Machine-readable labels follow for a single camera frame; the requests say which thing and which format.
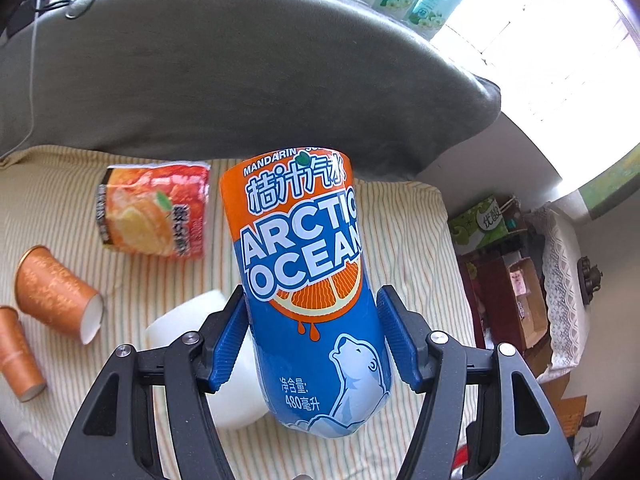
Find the blue orange Arctic Ocean cup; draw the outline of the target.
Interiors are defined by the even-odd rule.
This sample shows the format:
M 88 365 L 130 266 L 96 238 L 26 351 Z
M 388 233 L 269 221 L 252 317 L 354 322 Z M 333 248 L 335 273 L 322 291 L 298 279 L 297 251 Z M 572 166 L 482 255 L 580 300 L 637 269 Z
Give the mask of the blue orange Arctic Ocean cup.
M 220 195 L 270 412 L 317 437 L 354 434 L 390 397 L 392 370 L 348 157 L 258 155 L 221 176 Z

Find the orange paper cup near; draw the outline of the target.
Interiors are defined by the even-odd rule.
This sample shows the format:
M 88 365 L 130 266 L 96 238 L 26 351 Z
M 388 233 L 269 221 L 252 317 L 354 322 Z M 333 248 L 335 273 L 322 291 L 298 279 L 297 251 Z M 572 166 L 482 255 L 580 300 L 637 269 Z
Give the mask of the orange paper cup near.
M 0 310 L 1 374 L 18 400 L 25 403 L 43 392 L 47 382 L 29 347 L 17 310 Z

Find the orange paper cup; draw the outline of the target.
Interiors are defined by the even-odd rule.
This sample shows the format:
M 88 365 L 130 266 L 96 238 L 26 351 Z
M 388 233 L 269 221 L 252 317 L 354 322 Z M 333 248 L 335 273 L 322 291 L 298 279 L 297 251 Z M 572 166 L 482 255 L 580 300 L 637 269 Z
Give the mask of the orange paper cup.
M 32 246 L 22 255 L 14 297 L 23 313 L 85 346 L 100 330 L 101 294 L 63 266 L 46 246 Z
M 18 400 L 25 403 L 43 392 L 47 382 L 29 347 L 17 310 L 0 310 L 1 374 Z

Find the white plastic cup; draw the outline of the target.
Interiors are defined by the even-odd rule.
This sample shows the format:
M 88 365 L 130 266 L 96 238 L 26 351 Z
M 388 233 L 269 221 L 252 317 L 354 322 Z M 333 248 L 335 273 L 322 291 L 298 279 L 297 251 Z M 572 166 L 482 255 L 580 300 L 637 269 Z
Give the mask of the white plastic cup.
M 168 346 L 178 336 L 190 330 L 199 330 L 206 318 L 211 313 L 221 311 L 226 302 L 227 298 L 222 292 L 214 289 L 178 304 L 146 328 L 146 348 Z M 257 422 L 268 413 L 259 385 L 250 332 L 245 335 L 230 379 L 218 392 L 208 394 L 206 399 L 214 423 L 220 429 L 238 430 Z

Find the orange paper cup far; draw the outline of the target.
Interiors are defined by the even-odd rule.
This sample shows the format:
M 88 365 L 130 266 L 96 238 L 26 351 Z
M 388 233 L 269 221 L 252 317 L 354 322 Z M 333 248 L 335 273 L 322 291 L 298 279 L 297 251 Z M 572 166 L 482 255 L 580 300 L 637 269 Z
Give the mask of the orange paper cup far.
M 101 294 L 63 266 L 46 246 L 32 246 L 22 255 L 14 297 L 23 313 L 85 346 L 100 330 Z

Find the red orange fruit label cup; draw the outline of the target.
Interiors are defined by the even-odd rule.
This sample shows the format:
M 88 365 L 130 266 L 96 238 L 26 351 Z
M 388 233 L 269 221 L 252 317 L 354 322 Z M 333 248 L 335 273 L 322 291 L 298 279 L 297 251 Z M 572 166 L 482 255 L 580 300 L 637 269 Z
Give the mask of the red orange fruit label cup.
M 94 214 L 102 245 L 127 254 L 203 258 L 209 177 L 206 162 L 108 166 Z

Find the white lace cloth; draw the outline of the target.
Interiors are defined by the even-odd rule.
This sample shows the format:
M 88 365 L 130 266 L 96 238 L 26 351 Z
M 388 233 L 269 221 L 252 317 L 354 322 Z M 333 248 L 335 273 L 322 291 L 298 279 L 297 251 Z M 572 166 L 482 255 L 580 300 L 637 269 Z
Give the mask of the white lace cloth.
M 551 358 L 537 380 L 545 384 L 578 367 L 589 335 L 589 313 L 579 286 L 578 260 L 582 251 L 573 223 L 549 206 L 534 211 L 528 221 L 544 236 L 541 269 Z

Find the brown cardboard box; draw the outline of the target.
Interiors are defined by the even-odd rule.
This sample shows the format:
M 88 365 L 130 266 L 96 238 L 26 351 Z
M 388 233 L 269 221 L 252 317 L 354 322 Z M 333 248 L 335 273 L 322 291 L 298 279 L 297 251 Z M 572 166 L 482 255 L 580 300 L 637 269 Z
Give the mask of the brown cardboard box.
M 510 264 L 501 257 L 469 261 L 462 269 L 480 348 L 508 342 L 525 354 L 546 336 L 547 306 L 531 258 Z

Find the green paper shopping bag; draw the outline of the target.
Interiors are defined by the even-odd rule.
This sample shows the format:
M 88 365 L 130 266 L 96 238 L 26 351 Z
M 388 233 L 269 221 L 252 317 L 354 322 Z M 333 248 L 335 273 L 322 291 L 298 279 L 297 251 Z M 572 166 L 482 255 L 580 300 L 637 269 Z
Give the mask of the green paper shopping bag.
M 518 206 L 514 196 L 500 203 L 491 195 L 450 219 L 448 226 L 456 254 L 470 254 L 506 237 L 510 233 L 506 213 L 512 206 Z

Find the grey sofa back cushion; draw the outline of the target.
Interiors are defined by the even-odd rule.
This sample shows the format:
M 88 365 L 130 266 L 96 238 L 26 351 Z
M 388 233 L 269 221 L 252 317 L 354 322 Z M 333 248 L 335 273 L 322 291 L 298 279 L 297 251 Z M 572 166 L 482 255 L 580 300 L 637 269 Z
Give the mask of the grey sofa back cushion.
M 335 148 L 410 180 L 489 127 L 500 90 L 348 0 L 96 0 L 1 48 L 1 147 L 154 159 Z

